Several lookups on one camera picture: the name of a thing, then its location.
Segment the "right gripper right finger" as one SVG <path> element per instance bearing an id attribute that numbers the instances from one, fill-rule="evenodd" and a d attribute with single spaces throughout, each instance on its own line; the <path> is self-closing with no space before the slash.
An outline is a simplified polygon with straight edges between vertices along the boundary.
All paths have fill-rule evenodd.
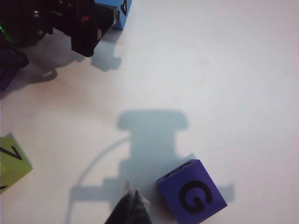
<path id="1" fill-rule="evenodd" d="M 135 189 L 132 210 L 132 224 L 149 224 L 150 216 L 148 214 L 149 201 L 140 193 L 139 189 Z"/>

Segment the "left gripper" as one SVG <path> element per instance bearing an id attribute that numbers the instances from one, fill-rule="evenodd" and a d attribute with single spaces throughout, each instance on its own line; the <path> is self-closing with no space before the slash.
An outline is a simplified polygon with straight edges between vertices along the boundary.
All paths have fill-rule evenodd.
<path id="1" fill-rule="evenodd" d="M 94 49 L 119 20 L 115 6 L 93 0 L 54 0 L 52 26 L 71 38 L 71 49 L 91 57 Z"/>

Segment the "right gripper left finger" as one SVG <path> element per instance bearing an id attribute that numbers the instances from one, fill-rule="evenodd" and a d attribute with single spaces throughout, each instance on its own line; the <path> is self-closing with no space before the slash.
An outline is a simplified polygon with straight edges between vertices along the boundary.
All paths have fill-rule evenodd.
<path id="1" fill-rule="evenodd" d="M 126 180 L 123 195 L 107 218 L 105 224 L 125 224 L 130 213 L 133 201 L 133 192 L 130 182 Z"/>

